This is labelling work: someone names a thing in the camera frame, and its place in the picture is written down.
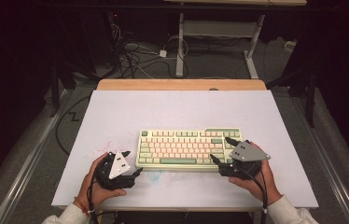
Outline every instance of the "white tabletop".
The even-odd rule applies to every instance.
[[[136,168],[138,134],[145,129],[240,128],[244,139],[270,154],[277,187],[296,207],[316,198],[270,91],[95,91],[63,171],[52,205],[78,194],[92,161],[104,152],[131,151]],[[143,171],[109,210],[252,211],[261,202],[218,172]]]

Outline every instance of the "wrist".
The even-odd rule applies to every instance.
[[[88,201],[88,198],[87,198],[87,194],[86,193],[79,193],[78,195],[77,195],[77,198],[78,198],[78,200],[82,203],[82,204],[84,204],[87,208],[89,208],[89,206],[90,206],[90,204],[89,204],[89,201]]]
[[[268,205],[271,205],[273,203],[276,203],[279,199],[282,198],[282,194],[279,192],[279,190],[273,190],[271,192],[268,192]]]
[[[88,201],[84,202],[83,200],[80,200],[78,197],[75,197],[75,200],[73,201],[73,204],[77,206],[81,211],[87,216],[90,216],[90,213],[88,212]]]

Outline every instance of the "desk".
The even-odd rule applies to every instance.
[[[220,91],[207,91],[211,88]],[[239,127],[245,139],[257,142],[272,156],[277,186],[296,207],[318,206],[271,92],[260,80],[227,79],[102,80],[91,97],[52,205],[71,203],[92,161],[106,151],[130,150],[127,160],[134,171],[141,129],[223,126]],[[127,196],[110,199],[101,209],[229,212],[261,207],[248,191],[216,172],[143,171],[135,182]]]
[[[169,2],[200,3],[200,4],[233,4],[233,5],[261,5],[261,6],[305,6],[306,0],[165,0]],[[262,28],[265,15],[259,15],[257,22],[235,21],[186,21],[184,13],[180,13],[178,31],[178,53],[176,72],[177,77],[183,76],[184,63],[184,35],[210,35],[230,37],[251,37],[248,50],[244,51],[244,59],[251,78],[258,78],[256,67],[253,63],[253,52],[256,47],[259,32]]]

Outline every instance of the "hand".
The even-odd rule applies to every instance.
[[[106,156],[107,156],[107,153],[103,154],[101,157],[99,157],[92,163],[90,172],[87,175],[85,175],[84,180],[82,181],[81,189],[79,190],[79,194],[77,197],[87,209],[89,206],[87,191],[88,191],[88,187],[91,184],[91,179],[93,178],[93,172],[95,171],[95,168],[98,165],[98,163]],[[109,198],[114,198],[114,197],[124,196],[124,195],[126,195],[126,191],[124,189],[115,189],[115,190],[102,189],[102,187],[98,183],[94,183],[91,200],[92,200],[93,206],[98,207],[102,202],[104,202]]]
[[[256,175],[256,180],[264,188],[264,179],[262,178],[261,173],[264,174],[267,195],[268,195],[268,205],[270,205],[272,203],[275,203],[280,198],[282,198],[282,194],[280,194],[279,190],[277,189],[274,183],[273,173],[272,173],[270,164],[268,163],[267,160],[261,161],[261,172],[259,172]],[[253,180],[242,180],[241,178],[231,176],[229,178],[229,181],[234,185],[237,185],[243,189],[247,189],[254,197],[262,201],[262,198],[263,198],[262,192]]]

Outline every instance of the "keyboard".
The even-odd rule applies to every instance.
[[[237,128],[205,130],[143,130],[139,133],[136,166],[155,170],[217,171],[210,154],[232,162],[234,147],[225,137],[242,141]]]

